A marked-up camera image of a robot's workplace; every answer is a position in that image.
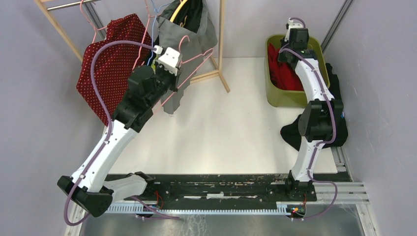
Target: wooden frame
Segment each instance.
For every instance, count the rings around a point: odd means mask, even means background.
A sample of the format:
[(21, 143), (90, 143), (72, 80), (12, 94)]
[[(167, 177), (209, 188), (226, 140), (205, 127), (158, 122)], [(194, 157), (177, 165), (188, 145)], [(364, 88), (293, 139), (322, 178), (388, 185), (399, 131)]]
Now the wooden frame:
[[(62, 26), (59, 24), (59, 22), (56, 20), (56, 18), (53, 16), (53, 14), (48, 11), (48, 8), (45, 6), (45, 2), (48, 1), (54, 1), (54, 0), (34, 0), (36, 5), (40, 8), (42, 13), (46, 16), (46, 18), (51, 22), (51, 24), (54, 26), (54, 28), (58, 31), (58, 33), (61, 35), (61, 37), (64, 39), (64, 41), (68, 44), (68, 46), (71, 48), (72, 52), (77, 56), (77, 58), (82, 62), (83, 56), (81, 52), (77, 49), (74, 42), (72, 42), (71, 38), (66, 34)], [(226, 80), (224, 79), (224, 76), (222, 74), (222, 65), (223, 65), (223, 33), (224, 33), (224, 15), (225, 15), (225, 0), (219, 0), (220, 1), (220, 9), (219, 9), (219, 43), (218, 43), (218, 51), (219, 51), (219, 59), (218, 63), (215, 61), (213, 57), (210, 57), (210, 60), (214, 66), (214, 70), (210, 71), (208, 73), (197, 75), (191, 78), (191, 83), (195, 83), (198, 81), (202, 81), (205, 79), (209, 79), (212, 77), (218, 76), (220, 78), (220, 81), (222, 82), (224, 89), (226, 92), (230, 92), (230, 88), (227, 85)]]

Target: red cloth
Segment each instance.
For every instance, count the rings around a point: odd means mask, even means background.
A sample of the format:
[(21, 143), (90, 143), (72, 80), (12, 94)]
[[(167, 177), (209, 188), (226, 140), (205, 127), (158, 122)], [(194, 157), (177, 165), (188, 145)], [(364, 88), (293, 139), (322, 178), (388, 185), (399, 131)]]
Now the red cloth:
[(303, 91), (302, 83), (298, 75), (290, 65), (278, 62), (279, 49), (270, 43), (268, 45), (268, 64), (271, 82), (282, 90)]
[[(107, 26), (107, 37), (105, 40), (90, 44), (84, 52), (83, 64), (80, 78), (77, 83), (77, 90), (87, 101), (91, 109), (100, 120), (107, 125), (106, 114), (94, 93), (91, 83), (90, 69), (91, 61), (95, 53), (113, 41), (131, 40), (141, 42), (145, 27), (136, 14), (111, 21)], [(145, 36), (145, 44), (151, 44), (151, 37), (148, 33)], [(110, 114), (116, 110), (127, 90), (127, 78), (132, 73), (132, 67), (138, 57), (139, 47), (129, 44), (119, 44), (106, 49), (98, 57), (94, 67), (94, 77), (98, 91), (103, 98)], [(142, 48), (141, 57), (137, 65), (141, 65), (149, 53), (149, 49)]]

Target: gray cloth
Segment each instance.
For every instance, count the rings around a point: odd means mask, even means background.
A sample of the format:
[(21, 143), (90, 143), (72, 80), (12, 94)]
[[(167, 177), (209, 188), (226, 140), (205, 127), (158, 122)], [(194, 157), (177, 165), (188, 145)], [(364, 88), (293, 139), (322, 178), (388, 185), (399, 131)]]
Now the gray cloth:
[[(177, 24), (174, 24), (169, 21), (173, 12), (179, 6), (180, 1), (173, 1), (158, 17), (159, 23), (159, 45), (162, 47), (171, 47), (175, 50), (178, 50), (179, 42), (181, 39), (188, 35), (190, 37), (190, 42), (185, 39), (181, 45), (182, 60), (186, 61), (190, 58), (195, 57), (201, 53), (204, 53), (210, 48), (213, 48), (217, 45), (217, 36), (214, 29), (214, 25), (210, 20), (209, 10), (207, 8), (206, 0), (203, 1), (203, 11), (200, 20), (200, 27), (198, 28), (197, 33), (189, 31), (183, 27), (180, 27)], [(179, 76), (178, 85), (180, 85), (184, 80), (203, 62), (203, 57), (199, 57), (191, 62), (188, 62), (181, 67), (181, 74)], [(173, 114), (175, 110), (179, 107), (179, 101), (184, 95), (184, 89), (190, 85), (190, 80), (188, 80), (178, 92), (174, 94), (170, 100), (165, 103), (164, 111), (169, 114)], [(164, 96), (162, 96), (162, 102), (170, 96), (172, 91), (168, 91)]]

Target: yellow strap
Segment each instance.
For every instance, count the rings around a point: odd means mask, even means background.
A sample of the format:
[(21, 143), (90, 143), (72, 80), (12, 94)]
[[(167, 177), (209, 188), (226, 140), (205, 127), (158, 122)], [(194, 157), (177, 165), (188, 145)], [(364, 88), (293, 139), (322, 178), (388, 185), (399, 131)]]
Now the yellow strap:
[(181, 10), (181, 8), (184, 6), (184, 4), (187, 2), (188, 0), (182, 0), (182, 2), (179, 4), (179, 6), (175, 9), (174, 13), (171, 16), (170, 22), (174, 22), (175, 17), (177, 17), (179, 11)]

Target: white floor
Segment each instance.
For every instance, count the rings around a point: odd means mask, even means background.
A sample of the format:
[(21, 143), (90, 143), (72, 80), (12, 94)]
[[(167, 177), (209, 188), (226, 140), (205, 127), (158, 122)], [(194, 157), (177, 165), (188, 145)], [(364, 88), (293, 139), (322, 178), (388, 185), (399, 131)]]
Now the white floor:
[[(231, 92), (225, 92), (218, 77), (190, 85), (175, 114), (161, 110), (154, 115), (110, 173), (288, 173), (298, 152), (279, 132), (303, 109), (268, 104), (264, 62), (224, 59)], [(330, 149), (320, 152), (314, 172), (336, 173)]]

